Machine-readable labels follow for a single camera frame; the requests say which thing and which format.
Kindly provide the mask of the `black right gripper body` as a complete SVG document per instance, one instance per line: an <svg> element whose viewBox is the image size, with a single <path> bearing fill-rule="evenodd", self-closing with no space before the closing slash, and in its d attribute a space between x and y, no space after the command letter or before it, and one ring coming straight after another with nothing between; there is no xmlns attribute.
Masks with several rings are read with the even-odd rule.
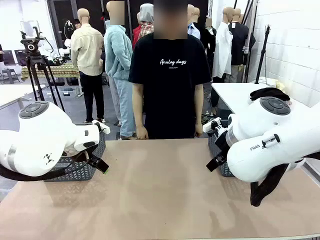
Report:
<svg viewBox="0 0 320 240"><path fill-rule="evenodd" d="M226 160L227 154L229 151L229 145L226 140L226 135L228 131L225 130L223 133L221 133L218 138L215 141L215 145L220 149L220 152L217 154L217 157L219 160Z"/></svg>

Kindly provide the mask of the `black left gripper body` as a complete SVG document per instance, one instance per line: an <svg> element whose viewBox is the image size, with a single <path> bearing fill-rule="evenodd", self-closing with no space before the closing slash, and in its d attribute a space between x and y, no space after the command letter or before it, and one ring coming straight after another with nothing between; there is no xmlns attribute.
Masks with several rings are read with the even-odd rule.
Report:
<svg viewBox="0 0 320 240"><path fill-rule="evenodd" d="M87 150L87 154L88 154L88 163L89 164L97 164L100 161L100 158L97 157L92 150Z"/></svg>

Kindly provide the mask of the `person's right hand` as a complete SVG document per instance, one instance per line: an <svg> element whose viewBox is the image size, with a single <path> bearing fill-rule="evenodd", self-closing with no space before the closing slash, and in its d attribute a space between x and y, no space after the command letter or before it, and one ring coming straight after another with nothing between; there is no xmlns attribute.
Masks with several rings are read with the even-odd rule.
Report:
<svg viewBox="0 0 320 240"><path fill-rule="evenodd" d="M149 135L147 129L143 125L136 127L136 137L138 140L148 140Z"/></svg>

